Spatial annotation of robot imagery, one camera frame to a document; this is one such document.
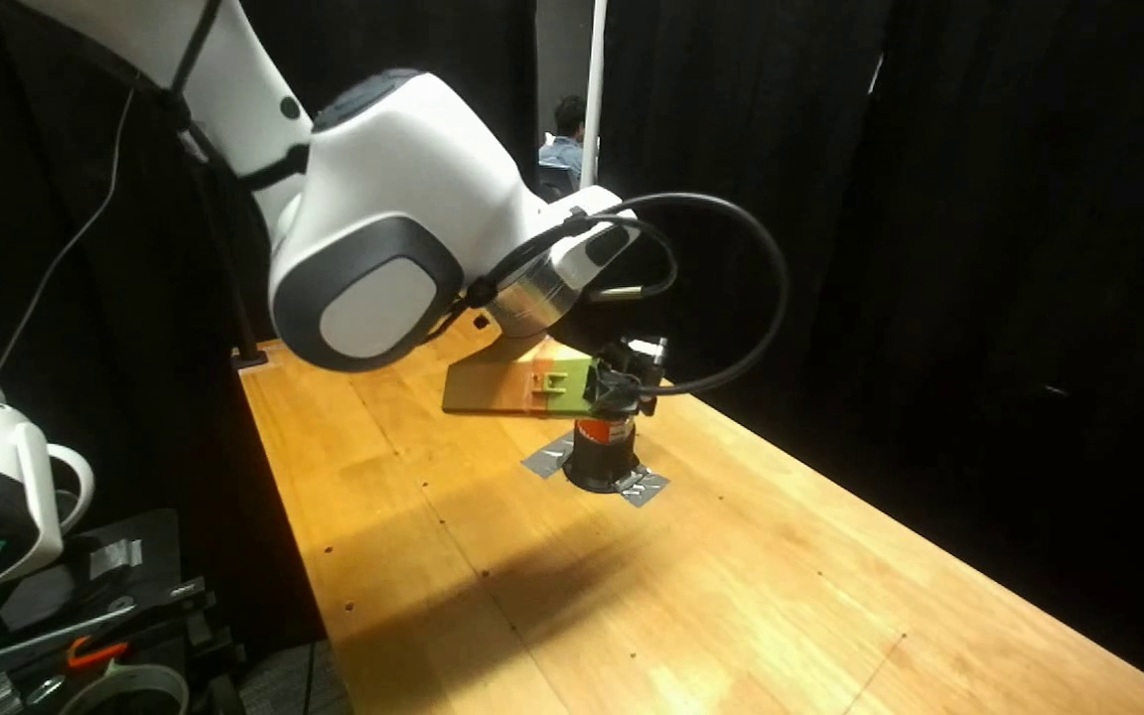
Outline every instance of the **black background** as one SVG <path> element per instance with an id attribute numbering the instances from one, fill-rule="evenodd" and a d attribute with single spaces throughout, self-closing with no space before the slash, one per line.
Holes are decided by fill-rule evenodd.
<path id="1" fill-rule="evenodd" d="M 531 155 L 531 3 L 248 11 L 312 111 L 414 62 Z M 0 344 L 105 190 L 121 102 L 0 3 Z M 787 331 L 714 404 L 1144 666 L 1144 3 L 612 3 L 606 183 L 729 195 L 787 248 Z M 93 452 L 108 515 L 183 502 L 210 563 L 261 552 L 228 563 L 257 633 L 305 596 L 232 379 L 224 266 L 261 325 L 251 236 L 134 102 L 122 195 L 6 389 Z M 665 325 L 694 379 L 766 323 L 772 274 L 721 219 L 673 236 L 673 299 L 574 325 Z"/>

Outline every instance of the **black cylindrical object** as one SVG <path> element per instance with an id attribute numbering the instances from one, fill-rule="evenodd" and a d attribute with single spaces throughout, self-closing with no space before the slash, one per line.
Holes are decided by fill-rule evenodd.
<path id="1" fill-rule="evenodd" d="M 564 474 L 574 483 L 587 491 L 615 491 L 615 482 L 632 477 L 639 464 L 637 456 L 637 423 L 576 423 L 574 452 Z"/>

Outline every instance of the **wooden tabletop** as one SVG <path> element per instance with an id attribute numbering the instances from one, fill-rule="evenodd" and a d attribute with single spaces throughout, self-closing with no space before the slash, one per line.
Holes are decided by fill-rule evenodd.
<path id="1" fill-rule="evenodd" d="M 1144 711 L 1144 673 L 694 397 L 644 509 L 535 477 L 568 423 L 447 417 L 460 323 L 392 370 L 248 370 L 358 711 Z"/>

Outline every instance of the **black cable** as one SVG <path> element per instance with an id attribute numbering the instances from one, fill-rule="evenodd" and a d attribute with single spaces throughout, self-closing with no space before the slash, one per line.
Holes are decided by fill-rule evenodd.
<path id="1" fill-rule="evenodd" d="M 456 318 L 469 305 L 488 305 L 498 299 L 498 288 L 525 264 L 531 264 L 535 254 L 546 254 L 547 248 L 564 241 L 568 236 L 586 236 L 594 228 L 594 219 L 586 209 L 574 209 L 564 223 L 525 239 L 517 250 L 509 250 L 485 277 L 469 282 L 464 294 L 447 310 L 447 318 L 421 339 L 435 342 L 441 339 L 449 325 L 456 325 Z"/>
<path id="2" fill-rule="evenodd" d="M 313 686 L 313 677 L 317 677 L 317 645 L 312 640 L 305 645 L 305 677 L 304 677 L 304 715 L 312 715 L 312 686 Z"/>
<path id="3" fill-rule="evenodd" d="M 110 205 L 110 200 L 121 195 L 121 167 L 122 167 L 122 131 L 128 131 L 128 117 L 130 117 L 130 102 L 134 102 L 134 92 L 128 92 L 122 101 L 122 117 L 121 117 L 121 129 L 114 129 L 114 141 L 110 141 L 110 159 L 108 159 L 108 190 L 105 200 L 96 203 L 96 209 L 86 216 L 86 223 L 57 250 L 57 260 L 47 264 L 41 288 L 32 289 L 6 354 L 0 354 L 0 374 L 7 370 L 12 354 L 18 354 L 18 342 L 20 334 L 28 331 L 32 314 L 41 310 L 60 264 L 93 236 L 93 228 L 105 219 L 105 209 Z"/>
<path id="4" fill-rule="evenodd" d="M 657 228 L 657 223 L 644 223 L 644 219 L 624 219 L 624 216 L 607 216 L 607 219 L 599 219 L 599 223 L 612 223 L 612 228 L 632 228 L 632 229 L 639 229 L 639 239 L 651 239 L 660 250 L 665 250 L 665 277 L 660 282 L 651 282 L 651 288 L 606 288 L 606 289 L 594 289 L 594 294 L 586 294 L 586 301 L 595 301 L 595 305 L 606 305 L 606 301 L 651 301 L 651 299 L 660 299 L 660 294 L 666 294 L 674 282 L 678 282 L 678 254 L 674 254 L 674 248 L 673 248 L 673 239 Z"/>
<path id="5" fill-rule="evenodd" d="M 723 366 L 714 374 L 702 374 L 694 382 L 657 387 L 647 395 L 702 395 L 702 389 L 721 389 L 721 387 L 743 379 L 772 351 L 772 342 L 778 339 L 778 325 L 782 325 L 782 314 L 787 314 L 787 299 L 792 299 L 787 260 L 782 260 L 774 236 L 752 209 L 743 209 L 739 203 L 721 200 L 721 195 L 700 195 L 700 190 L 637 195 L 637 200 L 624 200 L 619 205 L 607 205 L 607 209 L 599 209 L 594 219 L 612 219 L 619 209 L 644 209 L 644 205 L 714 205 L 714 209 L 733 216 L 762 248 L 766 264 L 774 270 L 774 282 L 778 282 L 774 314 L 772 314 L 762 339 L 739 360 L 733 360 L 733 366 Z"/>

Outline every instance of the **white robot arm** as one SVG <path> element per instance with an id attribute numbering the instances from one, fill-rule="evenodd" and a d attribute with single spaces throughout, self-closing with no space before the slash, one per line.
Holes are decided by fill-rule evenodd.
<path id="1" fill-rule="evenodd" d="M 529 239 L 619 203 L 606 187 L 535 200 L 464 101 L 427 70 L 372 76 L 305 119 L 237 0 L 20 3 L 166 92 L 188 147 L 251 187 L 269 236 L 273 331 L 323 370 L 398 360 Z M 599 236 L 615 229 L 586 223 L 517 266 L 494 314 L 547 331 L 606 270 Z"/>

